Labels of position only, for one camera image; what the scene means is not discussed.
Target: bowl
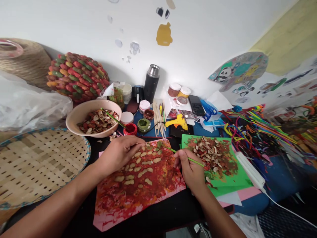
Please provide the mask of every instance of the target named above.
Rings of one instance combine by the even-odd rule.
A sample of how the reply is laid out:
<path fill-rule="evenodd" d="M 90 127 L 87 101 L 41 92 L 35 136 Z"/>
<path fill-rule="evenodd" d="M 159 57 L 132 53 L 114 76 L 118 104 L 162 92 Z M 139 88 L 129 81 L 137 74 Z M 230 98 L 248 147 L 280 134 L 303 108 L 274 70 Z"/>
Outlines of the bowl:
<path fill-rule="evenodd" d="M 85 134 L 79 129 L 79 126 L 77 126 L 77 123 L 85 121 L 88 113 L 96 111 L 100 109 L 101 107 L 103 109 L 115 111 L 118 114 L 119 121 L 120 121 L 122 111 L 118 104 L 109 100 L 105 100 L 105 99 L 97 99 L 97 100 L 87 101 L 76 106 L 66 118 L 67 128 L 72 133 L 79 136 L 104 138 L 104 137 L 112 135 L 117 130 L 119 125 L 118 123 L 114 124 L 114 126 L 109 128 L 108 130 L 100 132 L 100 133 L 96 133 L 96 134 Z"/>

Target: black table surface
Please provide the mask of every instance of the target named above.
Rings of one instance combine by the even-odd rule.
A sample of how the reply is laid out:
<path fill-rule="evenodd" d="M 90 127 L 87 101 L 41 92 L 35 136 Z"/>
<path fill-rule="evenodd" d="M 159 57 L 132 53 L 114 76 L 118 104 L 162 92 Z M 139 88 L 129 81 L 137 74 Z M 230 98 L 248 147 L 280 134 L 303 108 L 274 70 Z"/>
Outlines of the black table surface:
<path fill-rule="evenodd" d="M 91 145 L 91 157 L 87 165 L 95 162 L 99 152 L 104 151 L 109 145 L 107 138 L 87 138 Z M 144 138 L 145 141 L 156 140 L 157 138 Z M 169 138 L 171 147 L 179 149 L 180 140 Z M 111 229 L 100 232 L 93 226 L 97 188 L 95 188 L 76 212 L 62 237 L 143 237 L 152 236 L 180 227 L 186 227 L 204 221 L 204 214 L 200 204 L 192 196 L 189 188 L 167 198 L 164 201 L 153 204 L 142 212 L 117 224 Z M 41 202 L 34 203 L 18 210 L 8 221 L 6 229 L 20 220 L 28 212 L 38 206 Z M 234 206 L 225 208 L 228 213 L 234 211 Z"/>

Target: yellow glue gun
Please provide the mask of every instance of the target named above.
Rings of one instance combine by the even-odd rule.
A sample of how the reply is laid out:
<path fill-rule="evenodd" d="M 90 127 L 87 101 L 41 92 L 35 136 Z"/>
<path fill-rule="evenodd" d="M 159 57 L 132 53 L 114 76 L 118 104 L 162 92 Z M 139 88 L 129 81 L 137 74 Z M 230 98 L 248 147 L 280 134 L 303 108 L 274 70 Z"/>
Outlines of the yellow glue gun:
<path fill-rule="evenodd" d="M 175 128 L 177 128 L 179 125 L 181 125 L 184 130 L 188 131 L 187 123 L 186 123 L 185 119 L 183 118 L 182 114 L 178 114 L 177 118 L 175 120 L 166 122 L 165 126 L 169 127 L 170 125 L 173 125 L 173 124 L 174 124 Z"/>

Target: bamboo tray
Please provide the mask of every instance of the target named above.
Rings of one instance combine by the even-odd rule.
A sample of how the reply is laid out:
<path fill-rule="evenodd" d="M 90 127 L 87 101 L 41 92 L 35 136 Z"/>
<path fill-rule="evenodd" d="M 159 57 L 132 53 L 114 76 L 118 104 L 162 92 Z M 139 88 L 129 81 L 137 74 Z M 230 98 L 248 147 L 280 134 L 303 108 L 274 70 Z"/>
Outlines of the bamboo tray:
<path fill-rule="evenodd" d="M 86 166 L 90 144 L 66 128 L 35 130 L 0 144 L 0 210 L 43 200 Z"/>

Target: hand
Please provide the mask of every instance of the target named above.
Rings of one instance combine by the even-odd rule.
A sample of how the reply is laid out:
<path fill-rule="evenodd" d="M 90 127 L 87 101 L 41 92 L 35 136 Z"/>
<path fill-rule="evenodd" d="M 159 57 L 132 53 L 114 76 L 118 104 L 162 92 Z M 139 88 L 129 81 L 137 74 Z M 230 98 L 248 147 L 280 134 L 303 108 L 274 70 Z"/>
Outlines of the hand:
<path fill-rule="evenodd" d="M 145 141 L 136 136 L 115 138 L 95 162 L 101 179 L 104 179 L 124 166 L 144 145 Z"/>
<path fill-rule="evenodd" d="M 183 178 L 193 194 L 195 194 L 196 191 L 199 191 L 206 187 L 204 168 L 188 159 L 191 158 L 202 164 L 202 161 L 199 157 L 194 155 L 188 149 L 181 149 L 177 151 L 174 157 L 176 158 L 174 168 L 183 168 Z"/>

